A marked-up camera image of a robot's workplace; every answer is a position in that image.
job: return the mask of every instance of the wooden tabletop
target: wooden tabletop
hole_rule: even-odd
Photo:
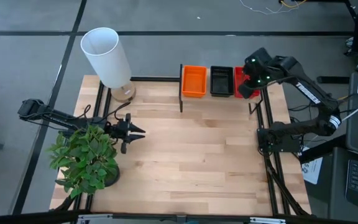
[[[180,113],[177,82],[134,83],[136,97],[117,114],[131,113],[146,137],[127,145],[127,154],[117,155],[121,178],[95,193],[92,212],[272,215],[265,165],[257,152],[257,115],[249,114],[247,100],[183,97]],[[94,105],[98,87],[98,76],[84,76],[75,115]],[[272,85],[268,92],[274,120],[289,122],[282,87]],[[109,111],[119,105],[112,99]],[[310,212],[299,162],[291,154],[280,155],[289,191]],[[278,188],[276,193],[281,203]],[[50,208],[66,196],[56,185]]]

